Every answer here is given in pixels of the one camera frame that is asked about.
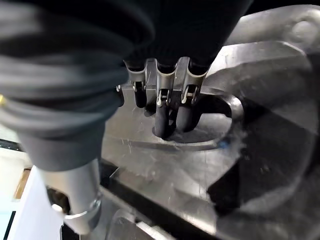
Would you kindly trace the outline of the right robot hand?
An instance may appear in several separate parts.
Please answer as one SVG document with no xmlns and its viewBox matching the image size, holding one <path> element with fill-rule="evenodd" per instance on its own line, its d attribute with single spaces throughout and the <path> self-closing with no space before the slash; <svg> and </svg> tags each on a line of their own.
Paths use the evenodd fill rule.
<svg viewBox="0 0 320 240">
<path fill-rule="evenodd" d="M 3 0 L 0 122 L 40 171 L 52 209 L 76 233 L 101 215 L 99 163 L 106 121 L 131 81 L 146 103 L 148 59 L 157 100 L 170 102 L 176 64 L 206 75 L 250 0 Z"/>
</svg>

